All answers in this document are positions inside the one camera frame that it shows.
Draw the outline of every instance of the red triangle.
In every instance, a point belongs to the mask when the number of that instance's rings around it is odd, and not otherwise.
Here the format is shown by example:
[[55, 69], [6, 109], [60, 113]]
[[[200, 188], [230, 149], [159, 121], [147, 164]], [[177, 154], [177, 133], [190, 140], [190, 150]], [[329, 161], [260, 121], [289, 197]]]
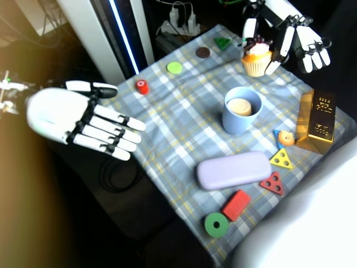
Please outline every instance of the red triangle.
[[274, 172], [268, 179], [261, 181], [259, 185], [276, 194], [284, 194], [283, 184], [281, 182], [279, 172]]

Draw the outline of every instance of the blue cup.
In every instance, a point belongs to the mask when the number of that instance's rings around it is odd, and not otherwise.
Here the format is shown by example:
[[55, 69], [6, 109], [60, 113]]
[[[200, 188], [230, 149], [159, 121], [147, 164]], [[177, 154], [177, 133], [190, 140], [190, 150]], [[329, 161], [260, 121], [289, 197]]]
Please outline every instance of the blue cup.
[[[231, 99], [241, 98], [246, 99], [252, 106], [252, 115], [239, 116], [231, 111], [227, 103]], [[224, 130], [232, 135], [242, 134], [252, 124], [253, 120], [260, 114], [263, 108], [262, 99], [259, 94], [246, 87], [236, 87], [227, 92], [224, 98], [224, 108], [222, 114], [222, 122]]]

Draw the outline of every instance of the red rectangular block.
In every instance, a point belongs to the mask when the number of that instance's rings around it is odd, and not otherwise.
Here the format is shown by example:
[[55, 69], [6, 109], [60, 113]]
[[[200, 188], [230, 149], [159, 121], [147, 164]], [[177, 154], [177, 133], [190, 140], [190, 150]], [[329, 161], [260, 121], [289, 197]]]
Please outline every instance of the red rectangular block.
[[227, 203], [227, 205], [225, 205], [225, 207], [222, 209], [222, 213], [232, 222], [234, 222], [249, 202], [250, 196], [242, 190], [238, 190]]

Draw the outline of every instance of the yellow triangle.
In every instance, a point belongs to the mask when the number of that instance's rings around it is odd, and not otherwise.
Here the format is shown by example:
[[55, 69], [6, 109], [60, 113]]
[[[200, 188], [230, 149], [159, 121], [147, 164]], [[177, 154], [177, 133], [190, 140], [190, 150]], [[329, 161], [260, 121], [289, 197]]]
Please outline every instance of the yellow triangle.
[[270, 164], [275, 166], [280, 166], [286, 169], [292, 169], [291, 161], [285, 151], [285, 149], [280, 149], [271, 159]]

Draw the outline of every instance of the cupcake wrapper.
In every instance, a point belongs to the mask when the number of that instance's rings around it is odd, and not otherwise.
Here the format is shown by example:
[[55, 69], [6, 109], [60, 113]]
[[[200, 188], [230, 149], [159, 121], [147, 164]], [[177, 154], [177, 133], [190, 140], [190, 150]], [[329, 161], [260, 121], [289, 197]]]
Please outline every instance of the cupcake wrapper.
[[266, 68], [268, 67], [270, 63], [271, 57], [266, 57], [265, 59], [262, 59], [260, 61], [257, 61], [255, 63], [248, 63], [242, 59], [242, 64], [245, 68], [245, 71], [249, 76], [253, 77], [259, 77], [263, 76], [266, 72]]

